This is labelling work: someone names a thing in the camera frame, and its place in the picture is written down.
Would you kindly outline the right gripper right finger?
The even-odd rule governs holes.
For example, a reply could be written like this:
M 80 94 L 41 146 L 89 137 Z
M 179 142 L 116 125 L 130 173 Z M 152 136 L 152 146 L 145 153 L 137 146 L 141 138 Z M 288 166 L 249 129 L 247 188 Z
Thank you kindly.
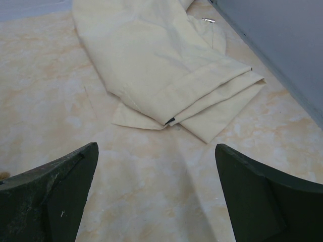
M 218 144 L 217 169 L 236 241 L 322 241 L 322 185 Z

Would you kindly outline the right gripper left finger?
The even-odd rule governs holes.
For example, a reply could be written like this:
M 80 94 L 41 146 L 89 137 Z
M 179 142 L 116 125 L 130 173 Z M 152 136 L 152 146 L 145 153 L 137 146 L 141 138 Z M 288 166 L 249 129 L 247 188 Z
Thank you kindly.
M 92 142 L 1 180 L 1 241 L 75 241 L 97 162 Z

